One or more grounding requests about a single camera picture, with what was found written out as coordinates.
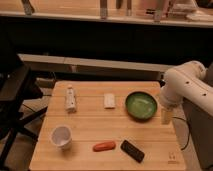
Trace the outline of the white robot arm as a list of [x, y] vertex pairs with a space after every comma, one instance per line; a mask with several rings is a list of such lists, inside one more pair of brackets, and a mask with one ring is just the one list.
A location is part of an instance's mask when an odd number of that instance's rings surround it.
[[199, 61], [171, 67], [164, 73], [165, 85], [159, 93], [163, 107], [161, 122], [169, 124], [173, 109], [186, 98], [213, 116], [213, 87], [203, 82], [207, 69]]

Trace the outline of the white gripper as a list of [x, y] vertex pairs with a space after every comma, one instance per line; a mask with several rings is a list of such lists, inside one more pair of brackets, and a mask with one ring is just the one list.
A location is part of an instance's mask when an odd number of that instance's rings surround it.
[[162, 109], [161, 122], [169, 124], [172, 120], [173, 110], [168, 108], [175, 108], [180, 103], [180, 97], [171, 92], [162, 91], [159, 95], [159, 102], [165, 108]]

